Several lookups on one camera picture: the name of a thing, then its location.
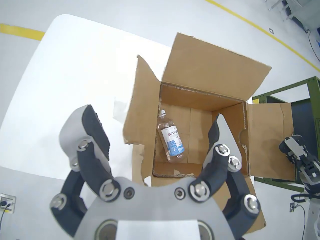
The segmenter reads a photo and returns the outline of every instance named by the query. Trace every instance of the white tabletop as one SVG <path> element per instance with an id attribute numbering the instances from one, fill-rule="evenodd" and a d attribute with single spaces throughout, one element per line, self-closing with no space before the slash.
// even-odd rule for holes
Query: white tabletop
<path id="1" fill-rule="evenodd" d="M 75 109 L 91 104 L 111 143 L 113 174 L 131 178 L 131 148 L 124 145 L 119 112 L 130 103 L 136 56 L 145 58 L 161 79 L 169 53 L 170 47 L 106 25 L 71 15 L 57 17 L 35 51 L 3 121 L 0 165 L 65 179 L 70 167 L 59 145 L 59 132 Z"/>

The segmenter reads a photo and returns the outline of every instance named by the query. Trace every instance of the wall socket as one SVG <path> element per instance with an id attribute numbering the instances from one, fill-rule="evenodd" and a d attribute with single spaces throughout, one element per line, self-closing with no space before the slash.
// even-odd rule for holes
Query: wall socket
<path id="1" fill-rule="evenodd" d="M 290 203 L 290 212 L 293 213 L 295 211 L 295 203 Z"/>
<path id="2" fill-rule="evenodd" d="M 0 194 L 0 202 L 6 201 L 7 205 L 11 204 L 9 208 L 6 209 L 6 213 L 13 214 L 15 212 L 17 197 L 7 194 Z M 4 211 L 6 206 L 0 206 L 0 211 Z"/>

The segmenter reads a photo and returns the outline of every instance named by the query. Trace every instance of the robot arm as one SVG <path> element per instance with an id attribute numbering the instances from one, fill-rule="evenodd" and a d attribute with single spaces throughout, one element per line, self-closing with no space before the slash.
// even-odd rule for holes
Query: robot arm
<path id="1" fill-rule="evenodd" d="M 308 198 L 318 198 L 320 193 L 320 163 L 306 148 L 305 141 L 300 135 L 287 137 L 279 146 L 282 153 L 285 153 L 289 161 L 295 164 L 300 179 L 309 195 Z"/>
<path id="2" fill-rule="evenodd" d="M 261 210 L 241 174 L 241 154 L 220 114 L 209 134 L 209 151 L 199 177 L 163 187 L 114 178 L 109 140 L 91 105 L 74 111 L 62 128 L 60 145 L 71 172 L 51 201 L 59 225 L 75 239 L 116 239 L 118 221 L 197 220 L 201 239 L 238 240 Z M 97 195 L 89 209 L 80 198 L 84 182 Z M 221 212 L 212 197 L 227 183 L 231 198 Z"/>

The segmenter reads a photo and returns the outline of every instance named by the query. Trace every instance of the bottle label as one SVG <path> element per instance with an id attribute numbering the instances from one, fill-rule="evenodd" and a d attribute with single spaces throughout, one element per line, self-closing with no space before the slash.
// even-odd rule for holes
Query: bottle label
<path id="1" fill-rule="evenodd" d="M 161 130 L 165 143 L 167 144 L 169 155 L 174 157 L 184 152 L 177 127 L 171 126 Z"/>

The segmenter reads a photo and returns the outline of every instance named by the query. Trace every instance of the open cardboard box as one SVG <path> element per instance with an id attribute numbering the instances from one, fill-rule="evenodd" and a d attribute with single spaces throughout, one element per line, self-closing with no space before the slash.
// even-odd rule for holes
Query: open cardboard box
<path id="1" fill-rule="evenodd" d="M 177 177 L 197 177 L 209 148 L 208 131 L 221 113 L 238 144 L 241 171 L 246 177 L 294 180 L 294 166 L 279 150 L 284 138 L 293 134 L 291 104 L 246 103 L 270 70 L 267 65 L 183 34 L 176 36 L 161 82 L 138 56 L 123 136 L 128 144 L 144 145 L 142 178 L 151 176 L 152 186 L 164 186 Z M 157 133 L 159 109 L 165 109 L 177 126 L 188 155 L 185 162 L 171 164 L 166 160 Z M 255 194 L 250 178 L 246 181 Z M 222 209 L 229 197 L 225 186 L 215 195 Z M 261 216 L 254 231 L 265 227 Z"/>

